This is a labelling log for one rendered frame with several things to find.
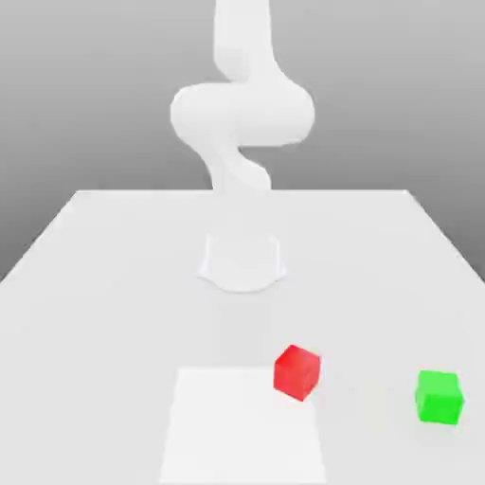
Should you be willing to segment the small red cube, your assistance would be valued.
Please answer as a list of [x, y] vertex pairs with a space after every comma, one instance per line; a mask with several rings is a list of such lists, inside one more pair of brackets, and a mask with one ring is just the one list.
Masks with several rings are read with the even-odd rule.
[[321, 357], [290, 345], [275, 361], [274, 389], [303, 402], [319, 382]]

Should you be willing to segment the small green cube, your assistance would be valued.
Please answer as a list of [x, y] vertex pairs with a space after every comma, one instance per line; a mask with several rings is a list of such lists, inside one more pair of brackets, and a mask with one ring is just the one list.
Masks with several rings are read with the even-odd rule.
[[458, 375], [454, 372], [420, 370], [415, 404], [422, 422], [457, 425], [464, 404]]

